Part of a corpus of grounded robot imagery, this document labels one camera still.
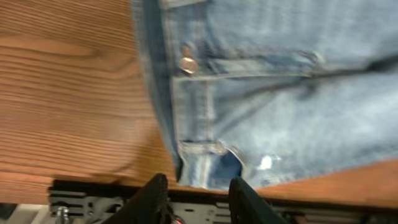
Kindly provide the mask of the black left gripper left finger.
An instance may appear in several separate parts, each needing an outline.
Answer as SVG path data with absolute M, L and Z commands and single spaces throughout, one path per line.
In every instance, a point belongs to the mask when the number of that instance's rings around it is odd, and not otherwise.
M 145 186 L 104 223 L 109 224 L 165 224 L 170 223 L 168 206 L 168 180 L 156 174 Z

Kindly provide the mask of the blue denim jeans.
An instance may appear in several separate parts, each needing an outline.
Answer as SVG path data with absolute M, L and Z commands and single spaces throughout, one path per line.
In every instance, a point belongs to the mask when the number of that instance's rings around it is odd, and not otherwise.
M 179 184 L 254 188 L 397 158 L 396 0 L 131 3 Z

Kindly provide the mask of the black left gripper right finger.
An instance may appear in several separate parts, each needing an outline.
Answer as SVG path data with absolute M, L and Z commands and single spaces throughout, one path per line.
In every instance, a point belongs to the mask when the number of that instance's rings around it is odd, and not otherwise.
M 231 180 L 228 196 L 232 224 L 287 224 L 240 177 Z

